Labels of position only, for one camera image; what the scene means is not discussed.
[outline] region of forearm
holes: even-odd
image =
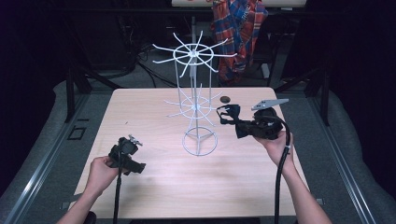
[[[57,223],[84,223],[85,218],[98,197],[96,194],[84,192],[72,208]]]
[[[300,224],[332,223],[312,196],[295,168],[283,173],[290,189],[297,220]]]

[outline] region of dark background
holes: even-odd
[[[164,26],[172,21],[155,15],[131,21],[81,15],[68,18],[71,26],[64,27],[41,13],[37,5],[43,2],[3,1],[0,6],[1,194],[39,136],[54,103],[52,88],[65,80],[70,59],[92,69],[131,70],[136,41],[144,37],[163,45]],[[145,1],[129,2],[129,7],[144,7]],[[169,7],[169,1],[156,3]],[[113,7],[114,1],[58,4]],[[390,1],[308,1],[309,11],[349,9],[349,16],[301,20],[282,76],[301,76],[329,60],[331,90],[357,129],[363,159],[396,198],[396,24],[390,6]],[[131,30],[120,29],[123,24],[135,28],[134,42],[126,38]]]

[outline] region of wrist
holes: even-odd
[[[294,165],[284,165],[282,169],[282,175],[285,179],[300,176]]]
[[[98,190],[96,188],[89,188],[87,186],[87,188],[84,189],[83,195],[96,200],[97,198],[99,198],[99,196],[102,195],[102,193],[103,192],[101,190]]]

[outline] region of small round object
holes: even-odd
[[[228,104],[228,103],[230,103],[231,99],[230,99],[230,97],[228,97],[228,96],[221,96],[221,97],[220,97],[220,101],[221,101],[222,103],[224,103],[224,104]]]

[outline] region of hanging cloth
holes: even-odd
[[[214,0],[212,31],[219,53],[234,57],[219,58],[219,84],[232,86],[245,68],[251,65],[252,55],[262,22],[268,12],[261,0]]]

